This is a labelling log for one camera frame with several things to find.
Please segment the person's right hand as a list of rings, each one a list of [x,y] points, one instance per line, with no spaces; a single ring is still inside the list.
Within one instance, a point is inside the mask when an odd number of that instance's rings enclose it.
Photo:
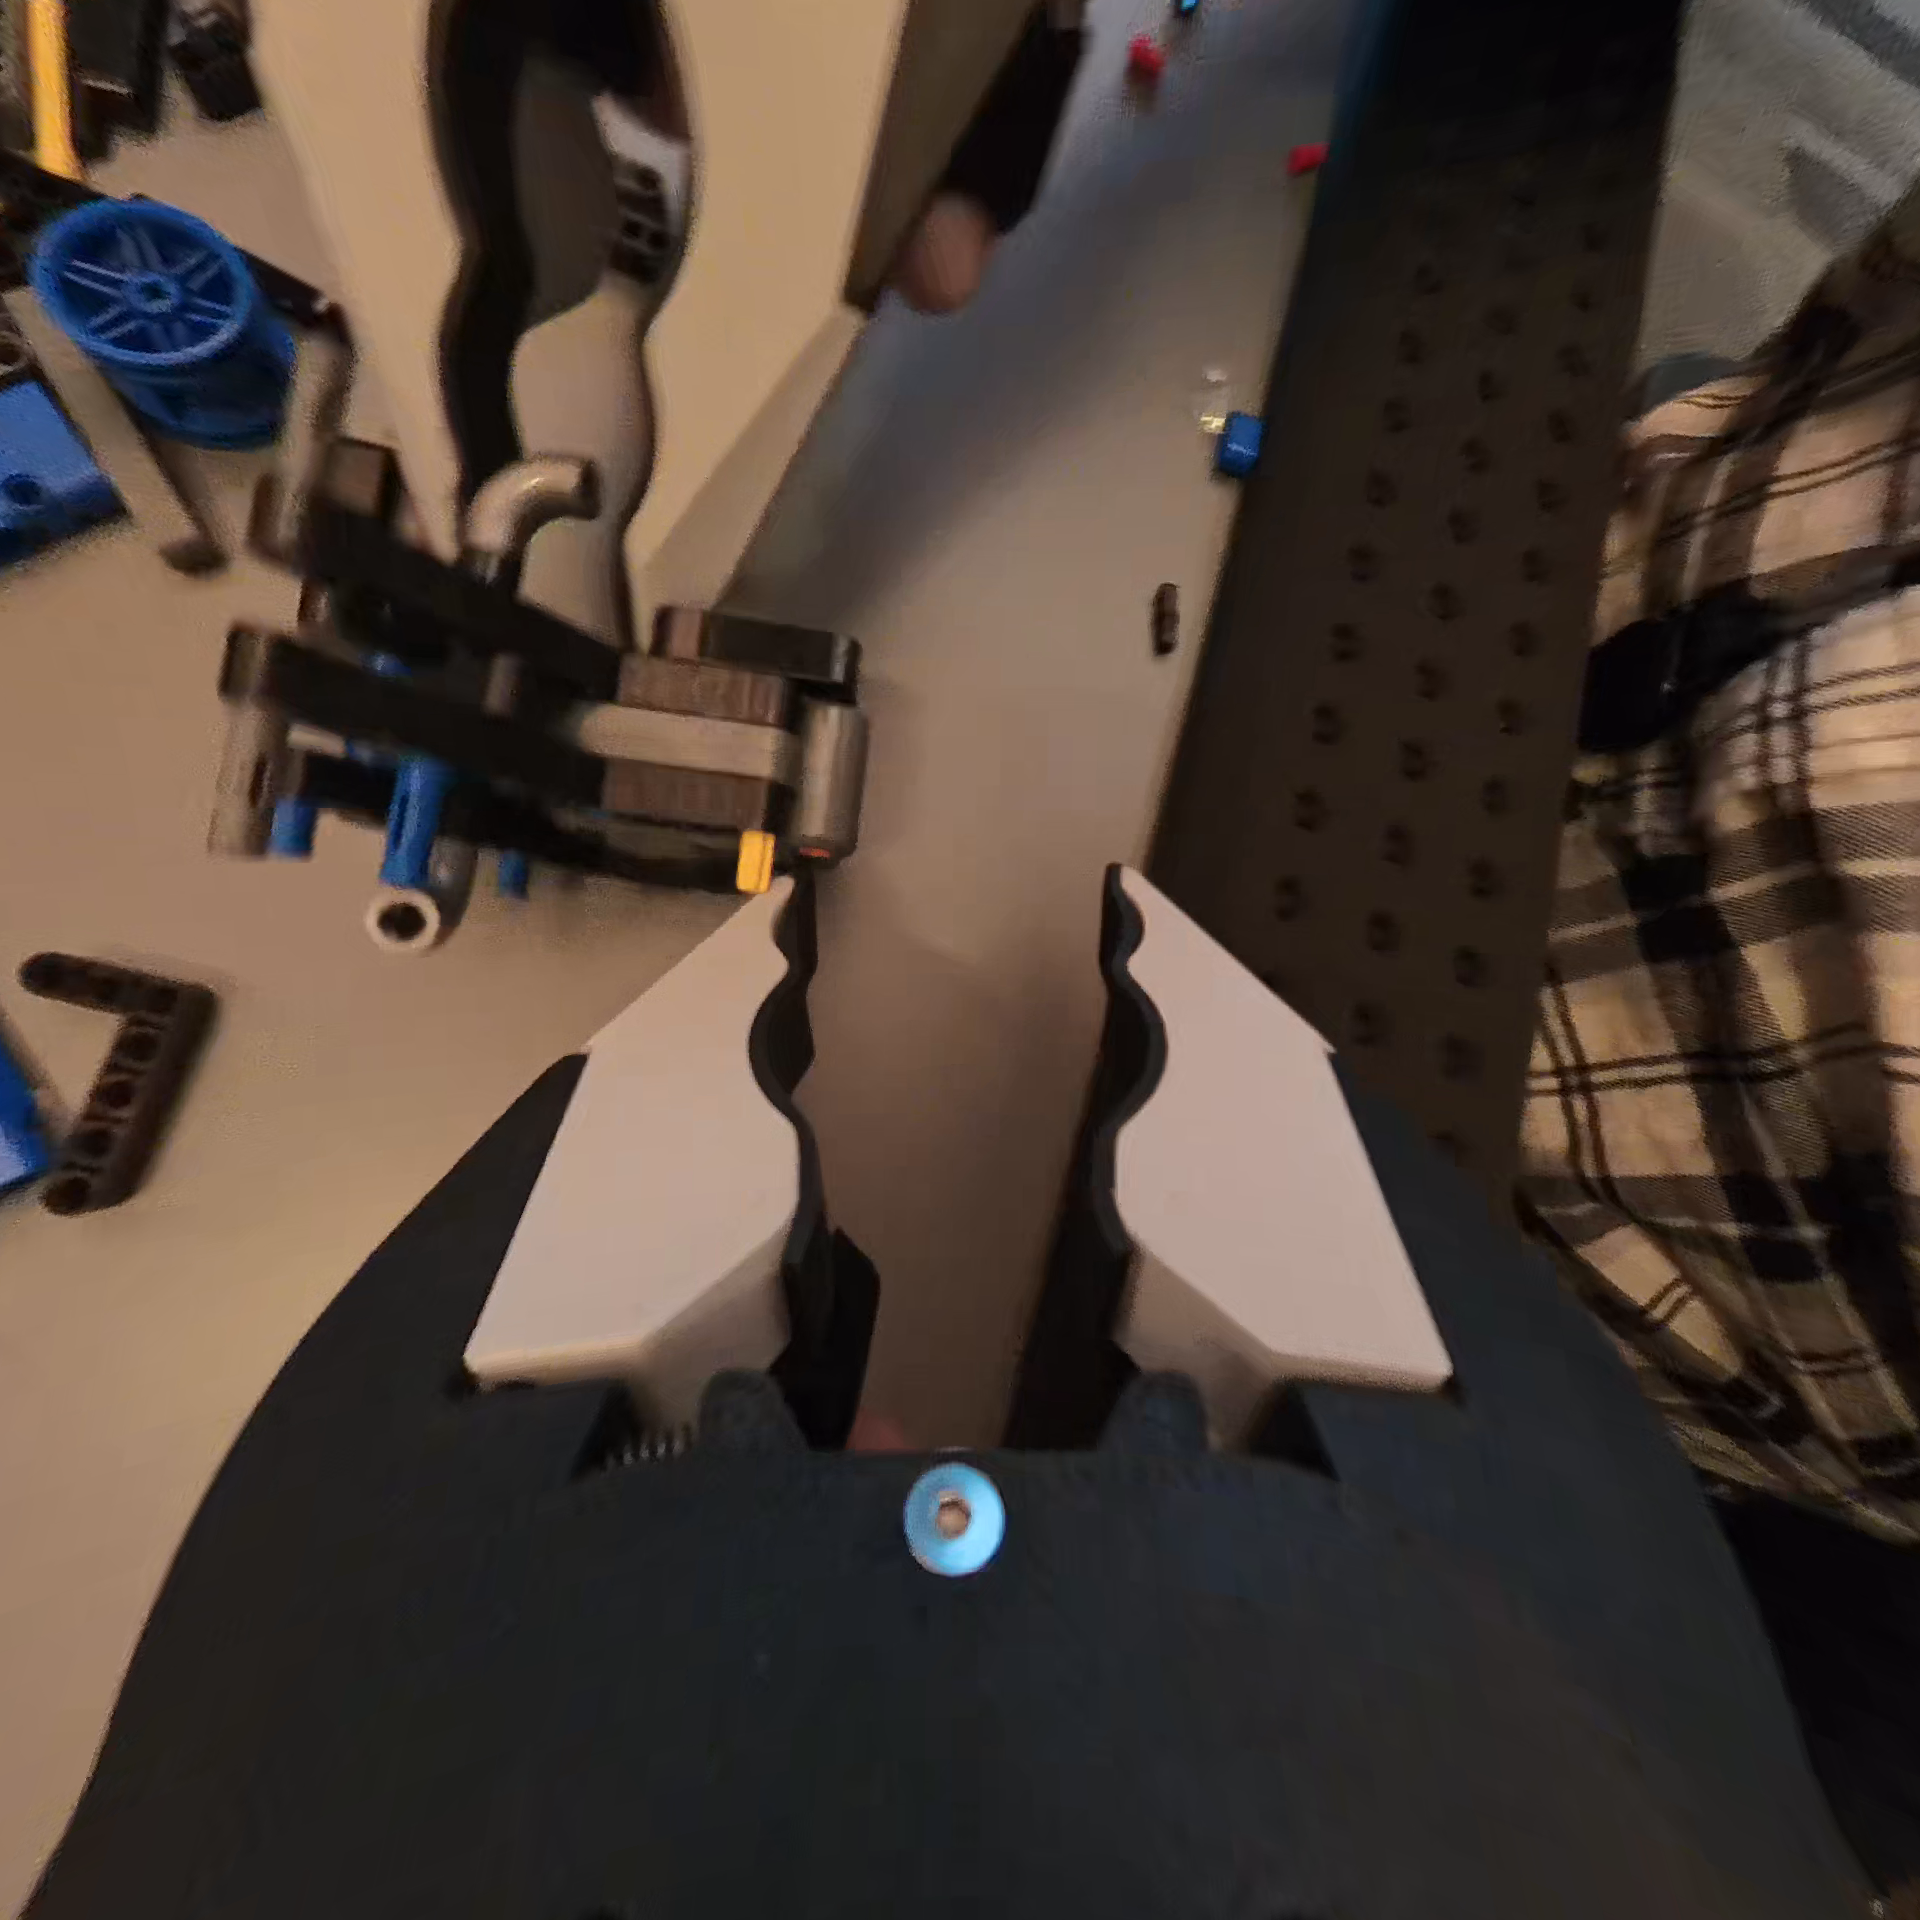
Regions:
[[[989,207],[966,194],[938,194],[890,273],[890,292],[925,318],[957,315],[979,292],[1001,232]]]

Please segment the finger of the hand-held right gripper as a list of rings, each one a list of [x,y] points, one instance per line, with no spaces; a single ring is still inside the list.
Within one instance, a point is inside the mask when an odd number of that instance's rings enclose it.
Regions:
[[[534,292],[515,191],[525,3],[257,3],[254,76],[289,140],[426,544],[455,556],[518,461],[512,356]]]
[[[861,315],[855,229],[903,3],[661,3],[690,121],[683,251],[645,337],[652,470],[629,607],[712,610]]]

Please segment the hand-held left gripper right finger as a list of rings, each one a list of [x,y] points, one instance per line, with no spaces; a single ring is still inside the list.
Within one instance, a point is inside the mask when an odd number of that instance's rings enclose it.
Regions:
[[[1128,865],[1097,982],[1005,1440],[1090,1450],[1138,1376],[1183,1376],[1227,1450],[1294,1386],[1440,1395],[1456,1367],[1332,1046]]]

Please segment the partly built toy chassis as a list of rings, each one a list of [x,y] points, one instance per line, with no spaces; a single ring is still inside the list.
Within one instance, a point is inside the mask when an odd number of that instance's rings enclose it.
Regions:
[[[566,877],[737,893],[744,830],[779,839],[779,874],[839,865],[861,826],[868,715],[852,636],[671,607],[658,636],[614,648],[521,594],[537,534],[591,521],[598,470],[531,458],[493,474],[455,563],[401,528],[397,458],[334,439],[312,499],[289,633],[229,629],[223,766],[210,849],[308,861],[324,820],[381,839],[369,938],[432,950],[467,915],[483,868],[525,900]],[[273,715],[280,830],[312,852],[223,852],[238,731]]]

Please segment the blue spoked toy wheel rim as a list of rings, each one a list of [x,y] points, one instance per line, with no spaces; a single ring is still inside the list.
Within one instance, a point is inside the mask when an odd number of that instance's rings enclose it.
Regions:
[[[25,283],[140,426],[210,451],[280,439],[292,334],[203,219],[168,203],[73,207],[35,235]]]

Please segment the blue curved toy panel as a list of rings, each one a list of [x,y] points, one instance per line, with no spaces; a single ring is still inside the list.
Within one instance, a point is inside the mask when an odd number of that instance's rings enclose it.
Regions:
[[[32,1074],[3,1039],[3,1198],[48,1179],[57,1163],[51,1128],[41,1116],[41,1100]]]
[[[124,518],[89,445],[38,381],[3,388],[3,569]]]

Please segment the person's plaid shirt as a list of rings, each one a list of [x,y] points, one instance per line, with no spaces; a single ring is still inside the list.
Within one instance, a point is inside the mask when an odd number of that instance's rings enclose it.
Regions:
[[[1713,1485],[1917,1539],[1917,191],[1621,432],[1519,1202]]]

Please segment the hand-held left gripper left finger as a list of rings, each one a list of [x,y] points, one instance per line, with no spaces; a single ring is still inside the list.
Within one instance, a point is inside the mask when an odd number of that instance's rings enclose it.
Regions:
[[[877,1272],[830,1221],[798,1090],[814,877],[779,877],[604,1024],[467,1335],[486,1389],[620,1383],[683,1427],[763,1370],[804,1440],[852,1437]]]

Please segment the pile of black toy beams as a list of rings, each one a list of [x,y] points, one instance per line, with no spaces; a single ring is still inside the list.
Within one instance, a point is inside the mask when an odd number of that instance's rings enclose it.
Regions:
[[[264,89],[254,76],[251,6],[67,3],[79,181],[35,165],[22,25],[22,3],[3,3],[3,385],[38,381],[51,391],[99,467],[108,470],[127,509],[118,521],[140,528],[159,563],[188,579],[216,572],[226,566],[219,534],[181,486],[178,467],[162,458],[165,448],[210,448],[178,445],[140,426],[130,407],[114,397],[108,378],[41,312],[25,283],[25,267],[41,226],[73,207],[95,200],[156,203],[140,194],[114,197],[95,188],[89,162],[111,156],[124,134],[149,137],[159,130],[162,70],[172,70],[207,124],[238,124],[264,111]],[[213,455],[273,451],[277,464],[254,493],[248,540],[261,559],[299,566],[312,499],[327,474],[331,442],[350,391],[350,343],[343,318],[324,292],[267,257],[235,248],[286,321],[296,369],[280,439],[261,451]],[[267,715],[248,722],[248,728],[254,731],[238,731],[238,795],[223,798],[213,842],[242,855],[312,852],[312,826],[280,830],[277,823],[277,811],[286,811],[277,795],[283,725]],[[35,1183],[35,1192],[48,1214],[64,1217],[118,1208],[146,1183],[162,1138],[175,1125],[219,1001],[197,982],[60,950],[32,954],[16,979],[29,995],[114,1020],[114,1036],[79,1116],[60,1141],[51,1132],[57,1163],[48,1179]]]

